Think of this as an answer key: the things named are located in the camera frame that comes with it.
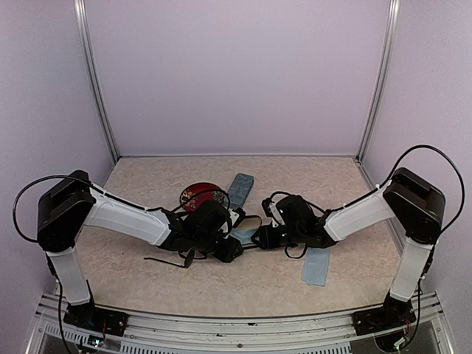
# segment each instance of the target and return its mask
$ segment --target speckled tabletop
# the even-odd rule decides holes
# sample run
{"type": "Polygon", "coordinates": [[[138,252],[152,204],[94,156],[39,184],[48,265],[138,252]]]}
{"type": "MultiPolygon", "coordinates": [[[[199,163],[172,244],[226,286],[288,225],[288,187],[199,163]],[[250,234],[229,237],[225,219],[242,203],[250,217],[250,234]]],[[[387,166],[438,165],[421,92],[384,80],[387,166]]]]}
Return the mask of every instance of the speckled tabletop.
{"type": "MultiPolygon", "coordinates": [[[[121,159],[106,189],[171,209],[190,184],[210,181],[228,189],[236,173],[254,176],[244,205],[248,215],[262,216],[260,202],[275,190],[324,208],[367,191],[352,159],[273,156],[121,159]]],[[[325,287],[301,281],[303,260],[288,259],[280,249],[250,250],[230,264],[209,258],[182,269],[143,260],[180,263],[177,254],[104,229],[85,227],[77,247],[97,303],[190,316],[287,316],[376,304],[384,300],[399,261],[384,223],[330,248],[325,287]]]]}

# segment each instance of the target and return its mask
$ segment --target red bowl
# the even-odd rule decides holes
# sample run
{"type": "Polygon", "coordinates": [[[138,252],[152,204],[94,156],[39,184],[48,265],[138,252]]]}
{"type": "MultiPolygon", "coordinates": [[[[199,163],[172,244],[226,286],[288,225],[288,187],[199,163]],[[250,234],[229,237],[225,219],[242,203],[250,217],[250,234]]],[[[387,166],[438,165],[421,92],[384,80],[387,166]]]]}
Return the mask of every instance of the red bowl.
{"type": "Polygon", "coordinates": [[[219,186],[209,182],[192,184],[180,194],[180,205],[188,201],[185,205],[182,205],[182,207],[188,212],[194,212],[204,201],[217,201],[218,203],[222,204],[224,201],[224,194],[222,192],[218,192],[219,190],[221,190],[219,186]],[[192,198],[193,195],[200,192],[202,194],[192,198]]]}

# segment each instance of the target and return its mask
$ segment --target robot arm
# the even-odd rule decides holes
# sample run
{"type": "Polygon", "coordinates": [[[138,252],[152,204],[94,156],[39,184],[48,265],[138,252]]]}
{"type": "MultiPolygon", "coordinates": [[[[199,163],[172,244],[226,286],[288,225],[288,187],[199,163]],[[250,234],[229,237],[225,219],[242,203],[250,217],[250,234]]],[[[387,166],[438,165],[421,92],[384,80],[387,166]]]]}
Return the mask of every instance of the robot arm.
{"type": "Polygon", "coordinates": [[[397,218],[406,230],[406,244],[392,287],[380,312],[361,311],[353,317],[359,335],[402,325],[402,319],[414,321],[410,299],[431,263],[443,222],[445,197],[437,188],[400,168],[384,186],[345,207],[328,210],[320,218],[299,195],[289,195],[277,203],[266,199],[263,209],[274,219],[256,240],[266,249],[298,243],[327,248],[355,237],[357,231],[397,218]]]}
{"type": "MultiPolygon", "coordinates": [[[[46,192],[38,205],[38,244],[66,293],[67,323],[96,330],[107,317],[107,323],[116,322],[116,318],[125,323],[126,318],[124,313],[110,315],[94,306],[75,248],[83,225],[121,232],[160,249],[188,252],[186,267],[195,251],[211,254],[225,263],[243,253],[240,241],[229,236],[232,227],[244,218],[241,209],[226,209],[217,202],[205,201],[196,211],[183,216],[163,208],[139,206],[105,192],[92,184],[84,171],[75,171],[70,177],[46,192]]],[[[118,330],[111,333],[122,334],[119,325],[115,328],[118,330]]]]}

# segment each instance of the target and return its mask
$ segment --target white wall panel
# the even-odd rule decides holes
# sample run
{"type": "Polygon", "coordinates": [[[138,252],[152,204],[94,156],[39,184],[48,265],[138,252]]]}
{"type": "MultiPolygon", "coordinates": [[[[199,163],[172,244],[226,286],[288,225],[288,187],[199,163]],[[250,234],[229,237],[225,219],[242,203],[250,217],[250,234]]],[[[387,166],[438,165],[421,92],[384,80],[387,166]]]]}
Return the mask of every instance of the white wall panel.
{"type": "MultiPolygon", "coordinates": [[[[16,193],[42,176],[79,168],[103,183],[113,167],[73,1],[0,2],[0,151],[0,353],[24,353],[41,294],[54,282],[41,247],[13,227],[16,193]]],[[[18,205],[18,221],[32,238],[38,199],[50,186],[32,188],[18,205]]]]}
{"type": "Polygon", "coordinates": [[[122,155],[354,155],[389,1],[94,0],[122,155]]]}
{"type": "MultiPolygon", "coordinates": [[[[425,286],[437,291],[459,353],[472,331],[472,3],[403,1],[383,102],[366,167],[382,181],[399,155],[425,143],[444,150],[462,171],[468,199],[462,217],[440,238],[425,286]]],[[[460,202],[447,162],[415,151],[405,166],[436,184],[447,199],[445,222],[460,202]]]]}

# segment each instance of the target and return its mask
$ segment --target blue cloth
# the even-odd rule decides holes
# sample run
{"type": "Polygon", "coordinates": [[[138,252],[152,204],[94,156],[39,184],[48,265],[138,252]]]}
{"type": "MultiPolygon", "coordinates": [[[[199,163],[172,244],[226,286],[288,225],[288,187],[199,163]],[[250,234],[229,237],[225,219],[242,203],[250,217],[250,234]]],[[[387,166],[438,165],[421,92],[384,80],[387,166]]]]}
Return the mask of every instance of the blue cloth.
{"type": "Polygon", "coordinates": [[[252,186],[254,185],[254,177],[245,175],[244,173],[238,173],[229,187],[228,194],[231,199],[231,208],[242,208],[246,199],[248,198],[249,192],[251,192],[252,186]]]}
{"type": "Polygon", "coordinates": [[[229,234],[235,239],[241,241],[241,245],[247,245],[252,243],[251,236],[255,234],[257,229],[247,229],[247,230],[233,230],[229,234]]]}
{"type": "Polygon", "coordinates": [[[328,249],[308,249],[302,269],[302,280],[308,285],[325,286],[329,265],[328,249]]]}

